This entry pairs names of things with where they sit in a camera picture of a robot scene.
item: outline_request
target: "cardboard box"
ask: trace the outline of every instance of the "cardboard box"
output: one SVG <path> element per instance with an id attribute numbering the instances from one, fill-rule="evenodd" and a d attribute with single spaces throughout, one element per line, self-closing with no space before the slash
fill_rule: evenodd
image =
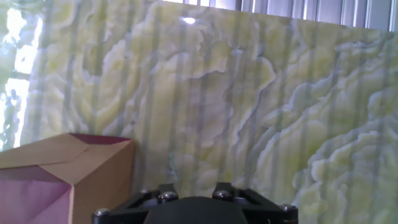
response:
<path id="1" fill-rule="evenodd" d="M 134 142 L 62 134 L 0 153 L 0 224 L 90 224 L 129 198 Z"/>

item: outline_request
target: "marble slab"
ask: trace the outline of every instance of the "marble slab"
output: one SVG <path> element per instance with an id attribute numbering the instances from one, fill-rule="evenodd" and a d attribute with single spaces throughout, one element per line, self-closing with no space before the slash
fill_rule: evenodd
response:
<path id="1" fill-rule="evenodd" d="M 144 0 L 45 1 L 21 144 L 134 138 L 135 189 L 217 181 L 301 223 L 393 223 L 398 35 Z"/>

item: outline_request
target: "metal wall panel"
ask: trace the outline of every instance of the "metal wall panel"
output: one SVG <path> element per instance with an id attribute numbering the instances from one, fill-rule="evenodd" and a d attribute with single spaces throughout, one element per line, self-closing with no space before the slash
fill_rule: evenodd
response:
<path id="1" fill-rule="evenodd" d="M 398 0 L 166 0 L 398 32 Z"/>

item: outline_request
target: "screw head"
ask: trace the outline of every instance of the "screw head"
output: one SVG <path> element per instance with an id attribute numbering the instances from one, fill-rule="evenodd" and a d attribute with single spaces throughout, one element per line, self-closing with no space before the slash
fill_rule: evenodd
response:
<path id="1" fill-rule="evenodd" d="M 281 208 L 285 212 L 289 212 L 291 210 L 296 210 L 297 209 L 296 206 L 293 206 L 293 205 L 290 205 L 290 204 L 279 205 L 279 208 Z"/>
<path id="2" fill-rule="evenodd" d="M 159 195 L 159 199 L 163 200 L 174 200 L 177 198 L 178 195 L 175 192 L 164 192 L 163 194 Z"/>
<path id="3" fill-rule="evenodd" d="M 103 216 L 103 215 L 107 215 L 109 213 L 110 213 L 110 210 L 107 208 L 100 208 L 97 211 L 95 211 L 96 216 Z"/>
<path id="4" fill-rule="evenodd" d="M 226 190 L 217 190 L 216 192 L 213 193 L 213 197 L 218 199 L 224 199 L 224 198 L 230 198 L 232 197 L 232 195 Z"/>

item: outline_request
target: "black bracket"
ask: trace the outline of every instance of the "black bracket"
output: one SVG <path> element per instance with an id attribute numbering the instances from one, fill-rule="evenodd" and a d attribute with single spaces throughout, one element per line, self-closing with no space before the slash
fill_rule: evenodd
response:
<path id="1" fill-rule="evenodd" d="M 179 199 L 173 184 L 142 191 L 114 210 L 99 209 L 92 224 L 298 224 L 299 211 L 292 205 L 276 205 L 251 189 L 217 183 L 211 198 Z"/>

